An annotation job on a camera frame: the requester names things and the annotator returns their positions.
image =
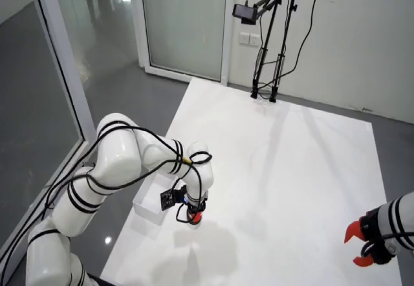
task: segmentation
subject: glass wall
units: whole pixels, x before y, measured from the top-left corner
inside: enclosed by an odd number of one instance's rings
[[[59,0],[59,4],[92,109],[88,89],[117,80],[118,70],[138,65],[131,0]]]
[[[0,4],[2,246],[83,139],[33,0]]]

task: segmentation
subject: red object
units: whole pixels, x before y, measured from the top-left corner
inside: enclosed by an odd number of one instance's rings
[[[194,220],[192,221],[193,223],[199,223],[201,221],[201,212],[197,213]]]
[[[354,221],[348,226],[347,231],[345,233],[344,243],[348,242],[353,236],[356,236],[358,239],[361,239],[364,242],[367,241],[365,239],[364,234],[361,231],[360,220]],[[353,261],[359,267],[368,267],[374,263],[374,259],[371,255],[368,255],[367,257],[355,257]]]

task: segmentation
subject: wall outlet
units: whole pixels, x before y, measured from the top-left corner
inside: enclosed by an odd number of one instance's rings
[[[250,34],[250,41],[249,41],[250,45],[254,45],[255,47],[260,46],[261,44],[261,38],[260,35],[257,34]]]
[[[248,45],[250,41],[250,34],[248,32],[241,32],[239,35],[239,42],[243,45]]]

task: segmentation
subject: white box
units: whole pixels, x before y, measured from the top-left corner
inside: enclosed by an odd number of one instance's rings
[[[160,194],[173,186],[176,176],[154,173],[148,176],[133,199],[137,215],[160,226],[167,211],[161,210]]]

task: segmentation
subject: black band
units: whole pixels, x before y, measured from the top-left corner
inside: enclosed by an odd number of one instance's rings
[[[171,171],[169,171],[170,174],[175,174],[175,168],[177,168],[177,164],[179,162],[179,145],[177,143],[177,141],[174,139],[174,144],[175,144],[175,151],[177,152],[175,154],[175,163],[174,163],[174,167]]]
[[[52,233],[56,233],[59,234],[59,230],[58,229],[50,229],[50,230],[45,230],[42,232],[39,232],[38,234],[36,234],[34,237],[32,237],[32,239],[28,242],[27,246],[30,246],[30,244],[32,244],[35,240],[37,240],[39,237],[45,236],[47,234],[52,234]]]
[[[67,187],[67,195],[68,195],[68,197],[69,197],[69,200],[71,201],[71,203],[72,203],[72,205],[77,209],[77,210],[79,210],[80,212],[82,212],[82,213],[85,213],[85,214],[93,214],[93,213],[96,213],[96,211],[98,210],[98,209],[95,209],[95,210],[87,210],[87,209],[85,209],[85,208],[83,208],[83,207],[81,207],[74,199],[73,199],[73,197],[72,197],[72,195],[71,195],[71,189],[69,188],[69,186]]]
[[[178,143],[179,143],[179,151],[178,151],[178,153],[179,153],[179,156],[180,156],[180,162],[179,162],[179,166],[178,166],[178,168],[177,168],[177,170],[175,171],[174,174],[177,174],[181,170],[181,166],[182,166],[182,156],[184,155],[184,148],[182,147],[181,142],[178,141]]]
[[[101,204],[91,204],[85,201],[84,199],[82,199],[81,196],[78,194],[78,192],[76,192],[75,186],[73,185],[73,181],[69,184],[69,187],[71,188],[73,195],[80,202],[80,204],[86,207],[89,207],[89,208],[99,208],[101,206]]]
[[[81,268],[82,268],[82,273],[80,275],[80,279],[79,279],[79,282],[78,282],[78,286],[82,286],[83,285],[83,282],[85,281],[85,269],[83,268],[82,263],[80,265],[81,265]]]
[[[395,229],[395,226],[394,226],[394,221],[393,221],[393,205],[394,205],[394,202],[395,202],[396,200],[394,200],[394,201],[392,201],[390,204],[389,204],[389,208],[388,208],[388,219],[389,219],[389,225],[391,226],[391,231],[393,232],[393,234],[396,234],[397,233],[397,230]],[[402,240],[401,240],[401,238],[400,237],[396,237],[395,239],[397,239],[397,241],[400,243],[400,245],[401,246],[403,246],[405,249],[410,249]]]
[[[92,188],[92,186],[91,186],[91,184],[90,184],[90,182],[89,182],[89,178],[88,177],[86,177],[86,182],[87,182],[87,184],[88,184],[88,186],[89,186],[89,188],[94,192],[94,193],[96,193],[96,194],[99,194],[99,195],[103,195],[103,196],[108,196],[108,195],[111,195],[111,193],[110,194],[104,194],[104,193],[100,193],[100,192],[97,192],[94,188]]]
[[[204,160],[200,160],[200,161],[193,161],[193,158],[196,155],[206,155],[207,157]],[[213,158],[213,156],[211,154],[209,154],[207,151],[198,151],[193,153],[192,155],[190,155],[190,160],[193,162],[193,164],[195,165],[200,165],[200,164],[204,164],[209,162],[211,159]]]
[[[131,124],[128,124],[127,122],[125,122],[125,121],[122,121],[122,120],[115,120],[115,121],[111,121],[110,123],[108,123],[108,124],[106,124],[106,125],[104,125],[104,127],[103,128],[101,128],[101,130],[99,131],[99,133],[98,133],[98,138],[101,136],[101,134],[108,128],[108,127],[110,127],[110,126],[113,126],[114,124],[123,124],[123,125],[125,125],[125,126],[131,126]]]
[[[404,226],[402,225],[401,218],[400,218],[400,197],[396,203],[395,203],[395,217],[397,219],[397,225],[400,228],[400,233],[403,234],[403,238],[408,242],[409,245],[411,245],[408,249],[413,250],[414,249],[414,243],[412,240],[410,240],[409,236],[406,235],[406,232],[404,231]]]

